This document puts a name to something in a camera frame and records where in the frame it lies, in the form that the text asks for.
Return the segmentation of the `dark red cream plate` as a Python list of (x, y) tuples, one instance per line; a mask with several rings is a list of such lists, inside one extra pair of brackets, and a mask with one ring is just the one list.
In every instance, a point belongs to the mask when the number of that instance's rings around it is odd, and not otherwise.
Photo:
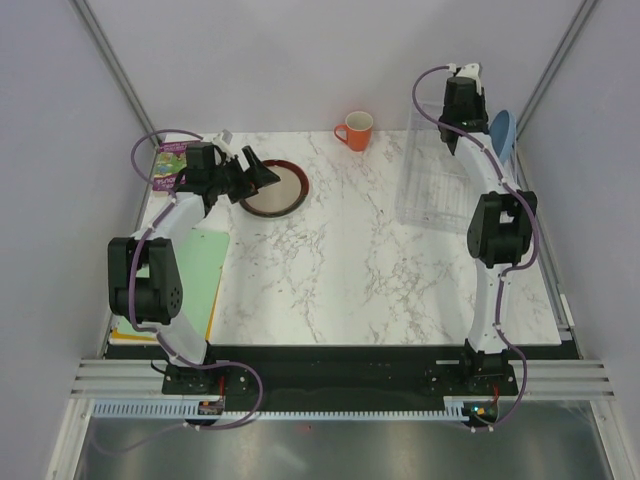
[(253, 216), (268, 219), (284, 217), (301, 207), (310, 192), (310, 181), (304, 170), (286, 160), (267, 160), (264, 165), (278, 175), (280, 181), (241, 200), (240, 206)]

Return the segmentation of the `white wire dish rack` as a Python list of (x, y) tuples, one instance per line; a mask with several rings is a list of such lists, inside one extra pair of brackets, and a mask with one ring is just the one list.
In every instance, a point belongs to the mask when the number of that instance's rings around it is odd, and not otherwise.
[(410, 107), (404, 162), (396, 190), (397, 219), (403, 224), (457, 234), (467, 232), (480, 192), (463, 165), (440, 139), (442, 106), (421, 102)]

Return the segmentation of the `blue plate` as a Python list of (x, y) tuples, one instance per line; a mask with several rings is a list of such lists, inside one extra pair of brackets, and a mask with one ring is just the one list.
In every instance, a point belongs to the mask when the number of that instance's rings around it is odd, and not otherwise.
[(509, 110), (501, 110), (494, 117), (490, 128), (492, 148), (501, 164), (511, 157), (516, 142), (516, 117)]

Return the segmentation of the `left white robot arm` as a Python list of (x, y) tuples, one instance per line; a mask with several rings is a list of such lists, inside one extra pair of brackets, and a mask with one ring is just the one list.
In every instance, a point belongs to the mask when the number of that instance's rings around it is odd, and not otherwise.
[(251, 146), (241, 152), (246, 166), (222, 140), (189, 144), (186, 165), (167, 190), (163, 209), (131, 236), (112, 239), (107, 248), (112, 313), (134, 331), (152, 335), (171, 363), (187, 367), (185, 382), (198, 393), (215, 389), (220, 371), (205, 360), (208, 342), (182, 311), (184, 289), (175, 247), (219, 197), (237, 203), (280, 181)]

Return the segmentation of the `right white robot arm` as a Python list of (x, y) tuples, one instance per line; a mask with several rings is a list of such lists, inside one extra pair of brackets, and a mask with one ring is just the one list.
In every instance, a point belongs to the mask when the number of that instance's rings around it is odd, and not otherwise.
[(512, 375), (502, 306), (509, 288), (507, 275), (518, 268), (534, 236), (529, 215), (537, 208), (537, 198), (510, 182), (498, 161), (477, 75), (460, 69), (447, 79), (438, 129), (477, 194), (466, 234), (476, 265), (475, 307), (457, 371), (460, 386), (477, 394)]

